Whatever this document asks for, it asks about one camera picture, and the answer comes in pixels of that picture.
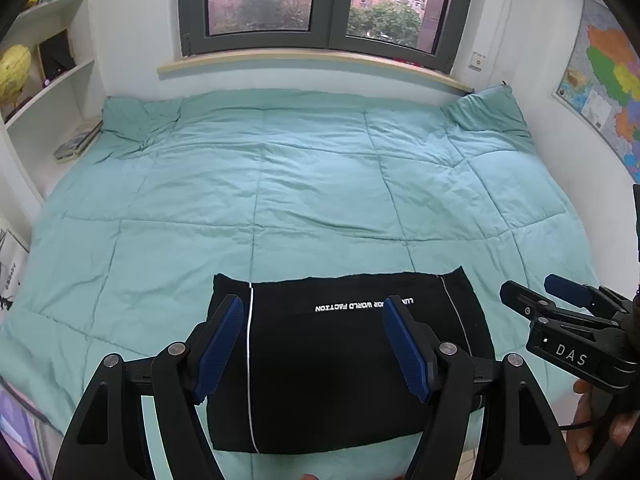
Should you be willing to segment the person's right hand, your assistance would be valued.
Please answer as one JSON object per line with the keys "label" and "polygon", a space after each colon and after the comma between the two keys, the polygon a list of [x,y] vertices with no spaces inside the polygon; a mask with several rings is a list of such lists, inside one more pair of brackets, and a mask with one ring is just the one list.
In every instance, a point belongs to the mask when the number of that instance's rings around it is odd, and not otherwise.
{"label": "person's right hand", "polygon": [[[591,420],[591,390],[592,385],[588,384],[584,380],[578,379],[574,383],[574,393],[580,395],[580,399],[577,404],[574,424],[583,424],[584,422],[590,422]],[[639,413],[634,414],[621,414],[613,420],[610,431],[610,440],[615,443],[616,446],[621,448],[628,439],[631,431],[634,429],[639,418]],[[590,458],[588,450],[593,440],[593,428],[584,427],[580,429],[568,430],[566,433],[566,445],[568,452],[570,452],[570,459],[572,460],[575,472],[578,476],[585,474],[590,466]]]}

